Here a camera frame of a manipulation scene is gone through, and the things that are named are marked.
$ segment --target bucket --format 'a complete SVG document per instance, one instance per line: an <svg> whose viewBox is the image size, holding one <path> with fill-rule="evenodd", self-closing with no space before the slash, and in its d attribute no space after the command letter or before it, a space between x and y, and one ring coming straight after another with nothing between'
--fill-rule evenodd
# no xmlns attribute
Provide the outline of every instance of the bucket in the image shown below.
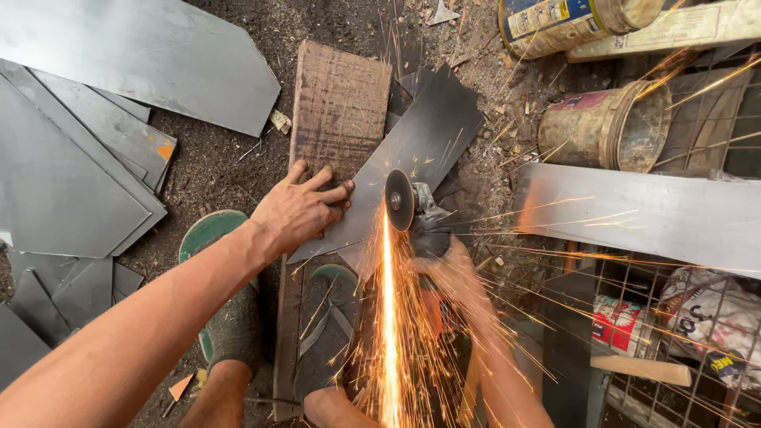
<svg viewBox="0 0 761 428"><path fill-rule="evenodd" d="M666 85L636 99L649 85L633 81L620 89L566 95L542 117L540 152L554 164L649 172L671 124Z"/></svg>
<svg viewBox="0 0 761 428"><path fill-rule="evenodd" d="M511 53L535 59L647 27L664 0L499 0L498 23Z"/></svg>

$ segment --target angle grinder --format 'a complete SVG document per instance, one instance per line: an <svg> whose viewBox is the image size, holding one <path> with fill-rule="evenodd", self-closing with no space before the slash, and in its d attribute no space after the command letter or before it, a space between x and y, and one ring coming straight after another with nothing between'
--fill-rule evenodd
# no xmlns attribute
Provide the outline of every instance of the angle grinder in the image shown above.
<svg viewBox="0 0 761 428"><path fill-rule="evenodd" d="M436 205L426 183L411 183L403 171L391 171L386 179L386 212L396 230L409 231L416 257L442 257L449 250L452 231L440 220L451 212Z"/></svg>

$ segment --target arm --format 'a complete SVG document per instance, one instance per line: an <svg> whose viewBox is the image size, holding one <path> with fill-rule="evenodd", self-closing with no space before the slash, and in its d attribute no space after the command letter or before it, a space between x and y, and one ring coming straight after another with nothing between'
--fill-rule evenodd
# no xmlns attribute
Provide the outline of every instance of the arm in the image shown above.
<svg viewBox="0 0 761 428"><path fill-rule="evenodd" d="M486 295L473 261L460 240L452 236L442 260L416 259L423 273L433 278L465 312L479 361L489 426L551 428L552 421L520 372L505 329Z"/></svg>
<svg viewBox="0 0 761 428"><path fill-rule="evenodd" d="M354 184L317 192L332 172L326 167L299 185L306 170L305 161L296 162L234 232L142 287L24 373L0 394L0 426L127 426L233 294L342 217Z"/></svg>

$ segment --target cutting disc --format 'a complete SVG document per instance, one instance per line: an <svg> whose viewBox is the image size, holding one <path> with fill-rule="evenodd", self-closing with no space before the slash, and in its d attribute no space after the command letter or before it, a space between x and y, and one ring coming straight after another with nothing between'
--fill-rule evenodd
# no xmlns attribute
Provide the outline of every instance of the cutting disc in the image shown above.
<svg viewBox="0 0 761 428"><path fill-rule="evenodd" d="M395 169L386 179L386 212L391 225L404 232L412 224L415 214L415 197L407 174Z"/></svg>

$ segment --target flip-flop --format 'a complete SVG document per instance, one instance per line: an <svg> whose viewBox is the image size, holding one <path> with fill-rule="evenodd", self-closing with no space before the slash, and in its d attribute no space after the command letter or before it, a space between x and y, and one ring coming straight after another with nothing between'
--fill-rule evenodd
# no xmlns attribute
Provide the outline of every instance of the flip-flop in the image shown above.
<svg viewBox="0 0 761 428"><path fill-rule="evenodd" d="M308 317L298 346L295 398L341 384L360 313L357 276L338 264L315 270L304 287L302 316Z"/></svg>
<svg viewBox="0 0 761 428"><path fill-rule="evenodd" d="M203 216L190 226L185 234L182 244L180 244L180 253L177 255L178 263L187 261L211 244L219 241L221 237L235 230L246 220L248 220L248 216L234 209L221 209ZM258 293L259 281L257 278L251 280L251 285ZM212 361L214 356L212 341L205 327L198 334L198 341L201 343L201 350L206 361Z"/></svg>

